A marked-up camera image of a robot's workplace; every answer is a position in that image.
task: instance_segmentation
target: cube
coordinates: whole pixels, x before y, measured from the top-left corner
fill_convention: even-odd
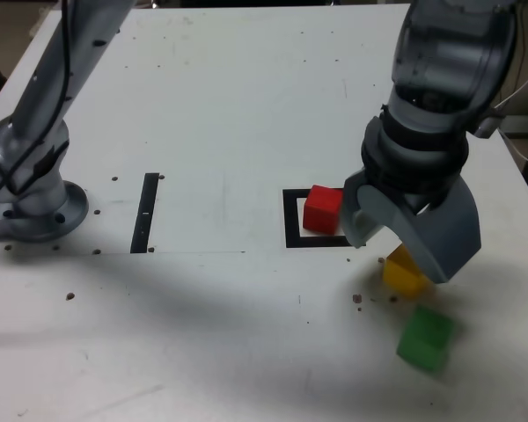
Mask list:
[[[342,191],[313,185],[305,200],[303,227],[326,235],[333,235],[338,229],[342,205]]]
[[[409,300],[416,299],[432,286],[431,281],[421,272],[404,244],[385,260],[383,281]]]
[[[418,305],[401,335],[397,354],[411,365],[435,373],[446,362],[454,327],[447,316]]]

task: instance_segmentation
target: table surface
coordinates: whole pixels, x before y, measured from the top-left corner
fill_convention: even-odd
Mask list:
[[[406,10],[129,15],[66,116],[62,174],[91,212],[58,242],[0,244],[0,422],[528,421],[528,188],[500,137],[470,138],[462,173],[482,249],[425,299],[459,325],[438,377],[395,355],[413,305],[379,283],[393,233],[285,247],[282,190],[361,167]],[[147,172],[165,175],[155,251],[130,254]]]

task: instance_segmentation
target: black square outline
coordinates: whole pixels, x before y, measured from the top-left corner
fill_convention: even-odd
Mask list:
[[[297,199],[307,198],[311,189],[283,189],[283,225],[286,248],[344,248],[351,246],[345,236],[303,236],[299,233]]]

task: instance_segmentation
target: yellow cube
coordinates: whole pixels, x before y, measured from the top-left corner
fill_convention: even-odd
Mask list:
[[[383,279],[387,286],[409,300],[416,299],[432,284],[413,261],[404,244],[385,260]]]

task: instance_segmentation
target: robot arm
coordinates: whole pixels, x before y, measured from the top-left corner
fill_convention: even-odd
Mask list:
[[[0,122],[0,240],[47,241],[85,218],[63,182],[62,117],[135,0],[62,0],[62,23],[18,106]],[[360,247],[392,229],[434,282],[480,248],[477,209],[459,173],[510,65],[514,0],[418,0],[400,34],[389,102],[366,128],[364,168],[344,186],[342,226]]]
[[[386,226],[435,283],[479,249],[477,208],[459,176],[466,131],[480,134],[515,45],[514,1],[414,1],[395,52],[389,102],[366,128],[363,169],[341,211],[359,248]]]
[[[84,190],[64,182],[64,114],[136,0],[62,0],[62,21],[13,114],[0,121],[0,240],[44,242],[86,217]]]

